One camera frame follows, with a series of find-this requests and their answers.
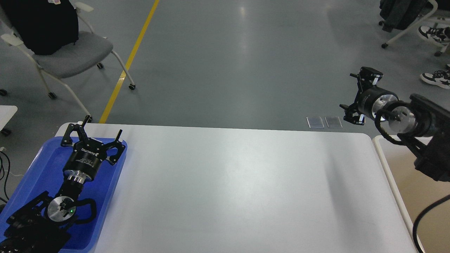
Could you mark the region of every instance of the black jacket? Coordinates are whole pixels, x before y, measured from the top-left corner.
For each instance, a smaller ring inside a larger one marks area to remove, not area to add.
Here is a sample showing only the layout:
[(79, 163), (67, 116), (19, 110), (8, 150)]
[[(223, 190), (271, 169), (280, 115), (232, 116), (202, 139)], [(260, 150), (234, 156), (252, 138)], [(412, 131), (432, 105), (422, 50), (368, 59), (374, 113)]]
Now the black jacket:
[(405, 30), (419, 15), (427, 0), (381, 0), (380, 16), (385, 20), (383, 30)]

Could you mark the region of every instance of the robotic arm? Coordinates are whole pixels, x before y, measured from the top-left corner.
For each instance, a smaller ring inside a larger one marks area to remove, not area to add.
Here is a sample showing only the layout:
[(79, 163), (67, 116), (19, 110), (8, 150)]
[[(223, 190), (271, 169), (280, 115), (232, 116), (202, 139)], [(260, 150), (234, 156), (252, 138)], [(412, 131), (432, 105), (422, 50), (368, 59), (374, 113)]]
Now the robotic arm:
[[(362, 67), (359, 74), (350, 74), (358, 80), (358, 93), (351, 105), (339, 105), (345, 111), (344, 120), (364, 125), (365, 118), (375, 121), (378, 131), (388, 141), (404, 145), (417, 157), (415, 168), (436, 181), (450, 182), (450, 112), (434, 102), (412, 94), (407, 103), (377, 82), (383, 73)], [(381, 127), (387, 121), (400, 141), (391, 138)], [(416, 137), (430, 137), (425, 145)]]
[[(79, 200), (86, 182), (93, 181), (100, 165), (107, 161), (114, 165), (125, 150), (119, 141), (122, 130), (114, 141), (102, 143), (89, 138), (84, 126), (90, 119), (86, 116), (81, 125), (69, 124), (61, 146), (73, 147), (73, 152), (63, 168), (64, 181), (55, 195), (50, 197), (45, 191), (25, 204), (6, 221), (9, 224), (4, 232), (7, 239), (0, 243), (0, 251), (21, 253), (57, 253), (69, 241), (67, 230), (76, 224), (91, 222), (97, 216), (93, 199)], [(76, 131), (79, 141), (73, 143), (70, 134)], [(107, 151), (116, 148), (115, 155)], [(78, 219), (77, 207), (90, 205), (90, 216)]]

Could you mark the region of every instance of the yellow floor line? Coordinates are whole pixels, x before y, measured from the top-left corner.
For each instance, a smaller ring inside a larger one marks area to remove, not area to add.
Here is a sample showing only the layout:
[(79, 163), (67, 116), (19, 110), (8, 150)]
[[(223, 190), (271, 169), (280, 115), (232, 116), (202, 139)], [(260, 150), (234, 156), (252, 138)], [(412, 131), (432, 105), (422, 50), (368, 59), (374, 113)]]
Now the yellow floor line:
[[(133, 47), (133, 50), (131, 51), (131, 54), (128, 57), (128, 60), (126, 61), (125, 67), (127, 70), (130, 69), (131, 63), (133, 63), (133, 60), (139, 49), (140, 43), (142, 42), (142, 39), (144, 37), (145, 31), (147, 30), (147, 27), (150, 24), (150, 20), (152, 20), (153, 14), (155, 13), (158, 3), (159, 3), (159, 0), (155, 0), (155, 3), (153, 4), (153, 7), (150, 10), (150, 13), (148, 14), (147, 19), (145, 20), (144, 26), (142, 27), (142, 30), (138, 36), (138, 39), (136, 40), (135, 46)], [(125, 77), (126, 77), (125, 71), (122, 71), (122, 74), (120, 75), (119, 80), (117, 81), (116, 87), (114, 88), (114, 91), (112, 92), (111, 97), (109, 98), (108, 104), (106, 105), (106, 108), (103, 111), (103, 114), (102, 114), (102, 117), (100, 118), (99, 123), (102, 123), (102, 124), (106, 123), (109, 113), (111, 112), (114, 102), (116, 101), (117, 95), (119, 95), (119, 91), (120, 91), (120, 88), (122, 87)]]

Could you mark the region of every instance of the chair seat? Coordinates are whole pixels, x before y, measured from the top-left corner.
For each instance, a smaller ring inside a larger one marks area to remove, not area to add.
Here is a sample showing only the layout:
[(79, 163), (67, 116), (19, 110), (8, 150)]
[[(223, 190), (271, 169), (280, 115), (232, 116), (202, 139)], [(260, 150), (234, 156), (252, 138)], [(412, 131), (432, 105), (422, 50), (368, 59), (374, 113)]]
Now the chair seat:
[(33, 55), (47, 72), (59, 78), (72, 77), (101, 62), (113, 50), (111, 42), (90, 32), (79, 32), (74, 44), (67, 44), (52, 55)]

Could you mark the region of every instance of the black and white sneaker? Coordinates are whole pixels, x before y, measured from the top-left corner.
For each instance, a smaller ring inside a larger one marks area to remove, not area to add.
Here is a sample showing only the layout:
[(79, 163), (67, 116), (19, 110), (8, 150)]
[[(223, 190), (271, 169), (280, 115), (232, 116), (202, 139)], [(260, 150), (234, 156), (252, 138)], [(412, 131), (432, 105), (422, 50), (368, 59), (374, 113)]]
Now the black and white sneaker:
[(450, 70), (438, 70), (433, 74), (423, 73), (422, 75), (420, 75), (420, 79), (425, 83), (437, 85), (447, 90), (450, 89)]
[(444, 29), (421, 26), (419, 27), (418, 34), (423, 40), (429, 41), (439, 47), (444, 47), (450, 42), (450, 38), (445, 35)]

